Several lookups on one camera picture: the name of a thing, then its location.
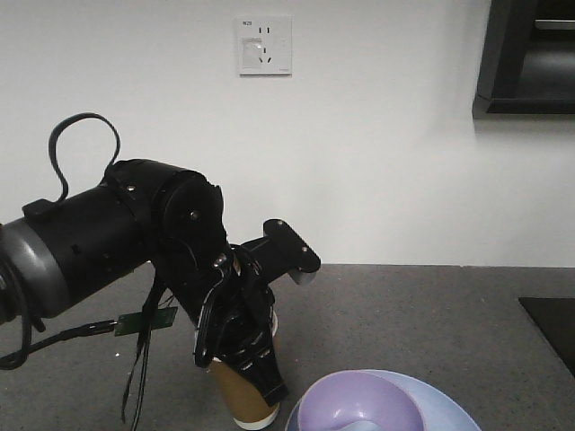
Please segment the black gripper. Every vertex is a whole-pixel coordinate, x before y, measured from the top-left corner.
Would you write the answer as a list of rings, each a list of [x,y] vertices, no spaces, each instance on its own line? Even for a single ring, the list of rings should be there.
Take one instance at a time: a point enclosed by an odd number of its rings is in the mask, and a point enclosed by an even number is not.
[[[174,295],[195,325],[195,365],[228,363],[268,405],[288,396],[272,346],[274,297],[246,246],[233,245],[211,268],[189,273]]]

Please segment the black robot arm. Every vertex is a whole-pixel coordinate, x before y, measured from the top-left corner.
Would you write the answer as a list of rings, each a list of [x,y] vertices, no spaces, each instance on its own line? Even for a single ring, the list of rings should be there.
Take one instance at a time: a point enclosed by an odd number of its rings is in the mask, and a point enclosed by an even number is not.
[[[218,186],[198,172],[131,160],[110,166],[93,189],[30,203],[1,228],[1,320],[22,322],[22,346],[1,360],[20,366],[31,334],[146,262],[155,268],[138,348],[149,342],[165,293],[195,326],[193,357],[220,360],[269,406],[288,393],[272,338],[270,283],[302,268],[301,241],[282,221],[240,245],[227,240]]]

